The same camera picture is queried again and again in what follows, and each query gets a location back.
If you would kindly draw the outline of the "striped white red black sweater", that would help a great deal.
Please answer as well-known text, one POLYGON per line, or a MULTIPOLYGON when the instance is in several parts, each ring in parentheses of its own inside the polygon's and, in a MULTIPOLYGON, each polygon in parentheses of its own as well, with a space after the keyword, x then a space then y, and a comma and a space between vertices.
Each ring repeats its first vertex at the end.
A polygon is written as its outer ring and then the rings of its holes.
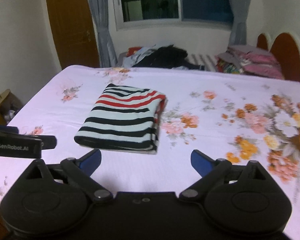
POLYGON ((110 83, 74 136, 81 146, 122 152, 155 153, 166 95, 149 88, 110 83))

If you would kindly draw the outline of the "black clothes pile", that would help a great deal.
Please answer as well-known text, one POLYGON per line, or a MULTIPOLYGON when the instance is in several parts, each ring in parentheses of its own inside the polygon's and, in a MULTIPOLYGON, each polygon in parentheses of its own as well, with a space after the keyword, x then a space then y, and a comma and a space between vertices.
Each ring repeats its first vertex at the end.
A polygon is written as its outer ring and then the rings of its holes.
POLYGON ((181 68, 185 70, 205 70, 202 64, 192 64, 186 60, 187 51, 177 48, 173 45, 160 47, 142 60, 134 64, 132 67, 149 67, 162 69, 181 68))

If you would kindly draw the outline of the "brown box beside bed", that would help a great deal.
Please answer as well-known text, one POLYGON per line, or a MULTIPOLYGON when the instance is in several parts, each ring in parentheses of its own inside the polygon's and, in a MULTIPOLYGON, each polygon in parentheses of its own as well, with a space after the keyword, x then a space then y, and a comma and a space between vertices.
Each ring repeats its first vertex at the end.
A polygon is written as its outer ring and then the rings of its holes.
POLYGON ((0 125, 7 125, 23 106, 10 89, 0 93, 0 125))

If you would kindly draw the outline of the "pink floral bed sheet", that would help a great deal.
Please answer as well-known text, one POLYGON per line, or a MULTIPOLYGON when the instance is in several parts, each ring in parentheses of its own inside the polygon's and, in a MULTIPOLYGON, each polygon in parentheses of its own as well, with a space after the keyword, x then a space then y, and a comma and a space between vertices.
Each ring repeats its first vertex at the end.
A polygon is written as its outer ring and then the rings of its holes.
POLYGON ((237 164, 258 160, 290 198, 285 233, 300 239, 300 83, 157 68, 70 66, 13 118, 23 134, 54 135, 43 158, 57 163, 88 149, 74 136, 108 84, 151 88, 167 96, 156 154, 104 151, 93 178, 112 192, 180 192, 198 179, 192 150, 237 164))

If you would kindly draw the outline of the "colourful patterned cloth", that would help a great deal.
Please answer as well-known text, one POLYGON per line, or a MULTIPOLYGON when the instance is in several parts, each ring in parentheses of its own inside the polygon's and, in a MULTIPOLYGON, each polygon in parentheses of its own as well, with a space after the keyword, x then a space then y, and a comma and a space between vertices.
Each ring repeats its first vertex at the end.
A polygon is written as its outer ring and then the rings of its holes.
POLYGON ((233 63, 226 62, 222 59, 217 60, 216 67, 220 73, 228 73, 228 74, 242 74, 243 73, 243 70, 237 68, 233 63))

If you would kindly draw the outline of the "grey white striped cloth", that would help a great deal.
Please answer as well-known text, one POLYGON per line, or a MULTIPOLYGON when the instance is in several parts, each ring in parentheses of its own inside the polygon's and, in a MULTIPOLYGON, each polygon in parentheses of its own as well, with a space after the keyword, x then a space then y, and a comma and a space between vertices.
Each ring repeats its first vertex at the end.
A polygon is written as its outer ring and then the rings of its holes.
POLYGON ((191 64, 204 66, 207 72, 218 72, 217 61, 212 54, 189 54, 185 60, 191 64))

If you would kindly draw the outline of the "pink folded blanket stack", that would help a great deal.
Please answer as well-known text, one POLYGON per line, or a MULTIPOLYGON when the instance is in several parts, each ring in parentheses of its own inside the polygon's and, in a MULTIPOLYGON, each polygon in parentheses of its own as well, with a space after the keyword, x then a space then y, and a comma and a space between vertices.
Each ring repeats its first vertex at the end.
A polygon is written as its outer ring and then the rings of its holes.
POLYGON ((229 46, 225 52, 216 55, 216 60, 218 59, 233 63, 243 70, 243 75, 284 79, 279 62, 272 53, 264 49, 250 45, 229 46))

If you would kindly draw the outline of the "red white scalloped headboard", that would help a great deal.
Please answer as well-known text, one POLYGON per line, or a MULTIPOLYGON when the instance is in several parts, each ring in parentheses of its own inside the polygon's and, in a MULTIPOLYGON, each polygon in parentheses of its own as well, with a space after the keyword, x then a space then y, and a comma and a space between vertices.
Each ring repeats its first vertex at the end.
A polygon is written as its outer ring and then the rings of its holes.
POLYGON ((291 33, 280 33, 270 46, 270 36, 261 33, 257 38, 257 48, 270 51, 281 66, 286 80, 300 82, 300 42, 291 33))

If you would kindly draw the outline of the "brown wooden door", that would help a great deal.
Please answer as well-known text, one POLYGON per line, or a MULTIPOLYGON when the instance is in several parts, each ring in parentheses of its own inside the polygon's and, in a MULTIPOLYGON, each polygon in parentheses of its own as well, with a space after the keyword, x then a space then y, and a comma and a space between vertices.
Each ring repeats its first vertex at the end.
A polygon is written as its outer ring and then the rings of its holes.
POLYGON ((46 0, 50 27, 62 69, 100 66, 93 19, 87 0, 46 0))

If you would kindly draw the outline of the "grey curtain near door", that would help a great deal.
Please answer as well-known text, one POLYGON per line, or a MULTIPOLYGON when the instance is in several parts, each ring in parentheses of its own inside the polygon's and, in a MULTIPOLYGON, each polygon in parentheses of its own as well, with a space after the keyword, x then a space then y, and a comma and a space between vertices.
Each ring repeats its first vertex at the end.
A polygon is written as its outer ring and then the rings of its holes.
POLYGON ((117 57, 109 32, 108 0, 88 0, 88 4, 97 31, 100 66, 115 67, 117 57))

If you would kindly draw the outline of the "grey curtain near headboard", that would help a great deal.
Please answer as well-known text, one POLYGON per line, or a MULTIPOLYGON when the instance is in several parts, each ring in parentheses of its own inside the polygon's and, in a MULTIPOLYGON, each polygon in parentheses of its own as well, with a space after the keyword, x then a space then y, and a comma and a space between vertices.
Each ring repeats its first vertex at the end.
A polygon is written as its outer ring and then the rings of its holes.
POLYGON ((247 18, 251 0, 229 0, 234 16, 229 45, 247 44, 247 18))

